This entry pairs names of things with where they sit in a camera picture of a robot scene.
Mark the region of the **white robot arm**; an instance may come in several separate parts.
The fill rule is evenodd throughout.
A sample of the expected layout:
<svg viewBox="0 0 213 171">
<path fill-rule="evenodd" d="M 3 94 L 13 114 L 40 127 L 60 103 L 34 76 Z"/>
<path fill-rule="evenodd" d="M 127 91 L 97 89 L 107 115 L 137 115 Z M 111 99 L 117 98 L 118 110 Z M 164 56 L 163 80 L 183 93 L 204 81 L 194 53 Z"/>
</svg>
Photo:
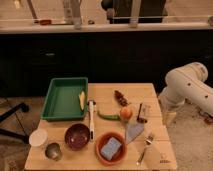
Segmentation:
<svg viewBox="0 0 213 171">
<path fill-rule="evenodd" d="M 197 105 L 206 114 L 204 121 L 213 124 L 213 88 L 205 84 L 207 78 L 208 70 L 199 62 L 172 69 L 166 74 L 166 87 L 158 96 L 164 125 L 171 123 L 185 100 Z"/>
</svg>

